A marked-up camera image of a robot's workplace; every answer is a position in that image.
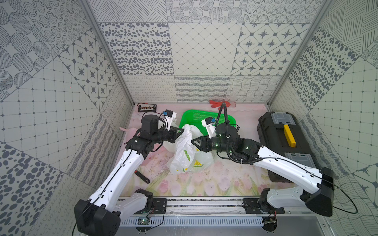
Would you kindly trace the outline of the white lemon-print plastic bag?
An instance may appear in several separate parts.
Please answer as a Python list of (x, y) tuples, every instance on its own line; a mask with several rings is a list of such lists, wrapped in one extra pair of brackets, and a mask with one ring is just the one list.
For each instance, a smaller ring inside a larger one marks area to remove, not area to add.
[(183, 173), (199, 173), (214, 164), (211, 152), (200, 151), (192, 140), (202, 136), (200, 130), (193, 125), (183, 126), (184, 132), (171, 146), (166, 149), (173, 151), (173, 157), (167, 162), (167, 168), (173, 175)]

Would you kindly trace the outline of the pink peach-print plastic bag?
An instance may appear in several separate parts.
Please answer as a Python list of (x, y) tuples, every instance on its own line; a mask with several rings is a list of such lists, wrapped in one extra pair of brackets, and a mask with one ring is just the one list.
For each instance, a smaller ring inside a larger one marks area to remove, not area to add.
[(159, 141), (159, 132), (163, 130), (165, 129), (160, 128), (156, 132), (151, 132), (138, 129), (136, 134), (127, 142), (125, 151), (117, 165), (139, 167), (148, 154), (154, 150), (155, 144), (161, 145), (163, 143)]

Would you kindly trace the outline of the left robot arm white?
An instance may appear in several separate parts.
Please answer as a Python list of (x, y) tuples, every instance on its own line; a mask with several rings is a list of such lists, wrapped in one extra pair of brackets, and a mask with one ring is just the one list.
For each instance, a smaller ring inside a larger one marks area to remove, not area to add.
[(137, 168), (155, 152), (155, 144), (175, 143), (183, 133), (182, 128), (172, 127), (176, 113), (165, 110), (157, 115), (143, 115), (141, 128), (127, 142), (125, 151), (115, 168), (88, 200), (79, 200), (74, 207), (74, 229), (88, 236), (113, 236), (122, 221), (135, 213), (149, 213), (153, 209), (152, 192), (138, 189), (117, 203), (123, 189), (134, 176)]

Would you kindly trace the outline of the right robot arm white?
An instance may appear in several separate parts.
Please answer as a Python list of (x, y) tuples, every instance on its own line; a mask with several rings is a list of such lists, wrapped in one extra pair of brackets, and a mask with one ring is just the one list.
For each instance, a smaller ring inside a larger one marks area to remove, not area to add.
[(202, 152), (225, 152), (228, 159), (241, 165), (254, 165), (274, 172), (297, 186), (273, 190), (265, 188), (258, 204), (263, 212), (273, 213), (282, 207), (306, 206), (322, 216), (332, 216), (334, 200), (334, 172), (329, 168), (312, 168), (273, 152), (252, 139), (241, 138), (222, 104), (219, 114), (224, 114), (224, 123), (219, 118), (208, 117), (202, 121), (208, 134), (192, 140)]

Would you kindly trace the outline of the green plastic basket tray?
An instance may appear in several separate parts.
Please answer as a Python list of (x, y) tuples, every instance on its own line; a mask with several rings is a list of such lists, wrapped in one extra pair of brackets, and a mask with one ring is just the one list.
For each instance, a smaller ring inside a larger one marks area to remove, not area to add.
[(183, 134), (180, 136), (183, 139), (188, 138), (198, 138), (201, 135), (207, 136), (206, 129), (202, 126), (201, 121), (207, 117), (213, 117), (215, 121), (216, 137), (226, 137), (226, 125), (225, 115), (214, 112), (206, 112), (200, 110), (188, 110), (186, 111), (181, 119), (180, 128), (184, 129)]

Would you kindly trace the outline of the floral pink table mat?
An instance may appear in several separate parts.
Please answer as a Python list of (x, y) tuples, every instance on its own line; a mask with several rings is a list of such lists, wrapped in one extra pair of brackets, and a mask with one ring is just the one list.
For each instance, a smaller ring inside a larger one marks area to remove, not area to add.
[[(131, 121), (125, 133), (124, 142), (128, 141), (141, 127), (142, 113), (137, 111), (135, 105)], [(187, 110), (202, 110), (218, 113), (217, 108), (210, 104), (158, 104), (157, 112), (169, 109), (177, 113), (177, 125)], [(239, 135), (259, 141), (257, 125), (258, 119), (264, 115), (268, 108), (264, 104), (232, 104), (227, 108), (228, 114), (236, 119), (240, 126)], [(230, 160), (220, 159), (213, 152), (214, 163), (199, 173), (183, 173), (173, 175), (166, 166), (173, 153), (161, 147), (139, 166), (138, 170), (151, 181), (149, 184), (133, 175), (124, 188), (121, 197), (131, 196), (137, 189), (145, 189), (154, 196), (257, 196), (264, 188), (283, 189), (291, 188), (292, 183), (273, 183), (268, 177), (266, 169), (239, 165)]]

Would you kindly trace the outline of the black terminal strip block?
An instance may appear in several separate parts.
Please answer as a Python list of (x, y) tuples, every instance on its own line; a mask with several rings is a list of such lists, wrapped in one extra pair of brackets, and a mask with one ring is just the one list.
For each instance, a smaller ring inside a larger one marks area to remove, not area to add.
[(145, 112), (156, 112), (157, 105), (156, 104), (138, 104), (138, 112), (145, 113)]

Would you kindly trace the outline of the red black pipe wrench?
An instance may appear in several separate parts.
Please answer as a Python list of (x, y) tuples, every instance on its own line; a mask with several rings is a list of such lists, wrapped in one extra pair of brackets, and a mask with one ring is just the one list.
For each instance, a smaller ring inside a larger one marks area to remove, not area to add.
[(135, 170), (134, 174), (136, 176), (138, 176), (142, 181), (144, 181), (145, 183), (149, 184), (151, 181), (149, 178), (147, 178), (146, 176), (144, 176), (141, 172), (139, 172), (138, 170)]

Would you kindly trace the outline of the red object at wall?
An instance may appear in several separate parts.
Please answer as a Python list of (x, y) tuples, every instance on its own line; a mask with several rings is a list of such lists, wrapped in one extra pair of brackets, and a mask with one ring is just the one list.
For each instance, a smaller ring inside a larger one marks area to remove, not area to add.
[(219, 101), (210, 100), (209, 103), (211, 104), (211, 108), (218, 108), (218, 110), (221, 108), (223, 104), (225, 104), (226, 107), (229, 107), (231, 105), (231, 103), (228, 101), (219, 102)]

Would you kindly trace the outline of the aluminium mounting rail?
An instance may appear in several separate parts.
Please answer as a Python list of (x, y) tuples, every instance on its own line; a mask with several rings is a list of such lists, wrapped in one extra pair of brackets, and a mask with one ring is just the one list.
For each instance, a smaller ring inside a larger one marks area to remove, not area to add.
[[(329, 200), (322, 202), (319, 196), (303, 194), (301, 196), (296, 193), (277, 192), (276, 195), (271, 194), (270, 189), (265, 189), (259, 197), (260, 200), (267, 202), (274, 208), (283, 207), (295, 208), (299, 207), (304, 211), (312, 211), (322, 216), (331, 216), (332, 205)], [(151, 192), (138, 190), (132, 196), (118, 201), (117, 199), (106, 200), (104, 196), (86, 201), (79, 200), (74, 207), (75, 219), (83, 220), (86, 224), (94, 221), (96, 224), (100, 221), (124, 221), (131, 217), (135, 212), (145, 208), (147, 200), (152, 199)], [(181, 214), (193, 213), (196, 215), (205, 214), (224, 214), (226, 208), (236, 210), (242, 207), (242, 199), (235, 198), (188, 198), (167, 200), (167, 208), (174, 208), (175, 212)]]

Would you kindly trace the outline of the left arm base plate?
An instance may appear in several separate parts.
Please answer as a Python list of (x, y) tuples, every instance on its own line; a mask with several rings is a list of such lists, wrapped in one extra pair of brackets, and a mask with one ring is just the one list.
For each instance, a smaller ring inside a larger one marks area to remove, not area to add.
[(152, 198), (148, 199), (145, 208), (140, 211), (135, 212), (135, 214), (165, 214), (167, 206), (166, 198)]

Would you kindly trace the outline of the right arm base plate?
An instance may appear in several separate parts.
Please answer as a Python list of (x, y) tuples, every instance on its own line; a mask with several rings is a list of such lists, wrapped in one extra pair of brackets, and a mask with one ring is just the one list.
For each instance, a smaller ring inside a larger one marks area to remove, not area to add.
[(242, 207), (245, 209), (246, 214), (258, 214), (258, 213), (277, 213), (284, 214), (285, 210), (283, 207), (274, 208), (267, 202), (260, 200), (259, 198), (243, 198)]

